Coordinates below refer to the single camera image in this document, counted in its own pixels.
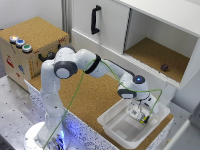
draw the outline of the cardboard box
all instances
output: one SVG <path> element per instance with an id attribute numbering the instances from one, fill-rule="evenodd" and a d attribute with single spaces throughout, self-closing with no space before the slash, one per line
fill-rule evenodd
<path id="1" fill-rule="evenodd" d="M 16 35 L 32 46 L 31 53 L 23 53 L 16 45 L 10 44 L 10 36 Z M 6 73 L 25 90 L 27 81 L 40 74 L 42 61 L 38 55 L 47 57 L 57 52 L 58 47 L 69 44 L 69 35 L 40 17 L 35 17 L 0 31 L 0 50 Z"/>

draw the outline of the cable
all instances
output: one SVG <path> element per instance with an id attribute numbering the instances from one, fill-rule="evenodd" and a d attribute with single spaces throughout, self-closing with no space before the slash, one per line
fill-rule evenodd
<path id="1" fill-rule="evenodd" d="M 92 61 L 90 61 L 90 62 L 87 64 L 87 66 L 86 66 L 86 68 L 85 68 L 85 70 L 83 71 L 83 74 L 82 74 L 82 76 L 81 76 L 81 79 L 80 79 L 80 82 L 79 82 L 78 87 L 77 87 L 77 89 L 76 89 L 76 92 L 74 93 L 74 96 L 73 96 L 72 100 L 70 101 L 70 104 L 69 104 L 68 107 L 67 107 L 67 110 L 65 111 L 65 113 L 64 113 L 64 115 L 63 115 L 61 121 L 60 121 L 59 124 L 57 125 L 57 127 L 54 129 L 53 133 L 50 135 L 49 139 L 47 140 L 46 144 L 45 144 L 44 147 L 43 147 L 43 150 L 45 150 L 45 148 L 46 148 L 47 144 L 49 143 L 51 137 L 53 136 L 53 134 L 55 133 L 55 131 L 58 129 L 58 127 L 60 126 L 60 124 L 63 122 L 65 116 L 66 116 L 67 113 L 68 113 L 68 110 L 69 110 L 70 106 L 72 105 L 72 103 L 73 103 L 73 101 L 74 101 L 74 99 L 75 99 L 75 97 L 76 97 L 76 95 L 77 95 L 77 93 L 78 93 L 78 91 L 79 91 L 81 82 L 82 82 L 82 80 L 83 80 L 83 76 L 85 75 L 85 71 L 87 70 L 88 66 L 89 66 L 92 62 L 94 62 L 95 60 L 96 60 L 96 59 L 93 59 Z M 160 95 L 158 96 L 156 102 L 154 103 L 154 106 L 153 106 L 153 108 L 151 109 L 151 111 L 150 111 L 150 113 L 149 113 L 149 116 L 144 120 L 144 122 L 146 121 L 145 123 L 147 123 L 147 122 L 148 122 L 148 119 L 150 118 L 150 116 L 151 116 L 151 114 L 152 114 L 152 112 L 153 112 L 153 109 L 154 109 L 156 103 L 159 101 L 159 98 L 160 98 L 160 96 L 161 96 L 161 94 L 162 94 L 162 90 L 161 90 L 161 89 L 154 89 L 154 90 L 148 90 L 148 91 L 134 91 L 134 90 L 131 90 L 131 89 L 125 87 L 125 86 L 120 82 L 119 78 L 118 78 L 117 75 L 113 72 L 113 70 L 110 68 L 110 66 L 108 66 L 108 65 L 107 65 L 104 61 L 102 61 L 102 60 L 101 60 L 101 62 L 111 71 L 111 73 L 115 76 L 115 78 L 116 78 L 116 80 L 118 81 L 118 83 L 119 83 L 120 85 L 122 85 L 125 89 L 129 90 L 129 91 L 139 92 L 139 93 L 141 93 L 141 92 L 160 91 Z"/>

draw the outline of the cabinet compartment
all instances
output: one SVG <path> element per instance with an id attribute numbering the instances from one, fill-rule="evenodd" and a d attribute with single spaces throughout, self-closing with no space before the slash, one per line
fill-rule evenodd
<path id="1" fill-rule="evenodd" d="M 197 61 L 190 61 L 193 52 L 198 53 L 197 41 L 196 36 L 131 10 L 124 55 L 139 60 L 141 65 L 152 67 L 158 75 L 164 74 L 168 80 L 186 84 L 196 74 L 194 69 L 192 71 L 187 66 Z M 162 71 L 162 64 L 168 64 L 169 70 Z M 191 74 L 183 81 L 186 72 Z"/>
<path id="2" fill-rule="evenodd" d="M 100 31 L 91 33 L 91 15 L 96 6 L 96 28 Z M 130 8 L 113 0 L 74 0 L 73 29 L 84 34 L 98 44 L 123 54 Z"/>

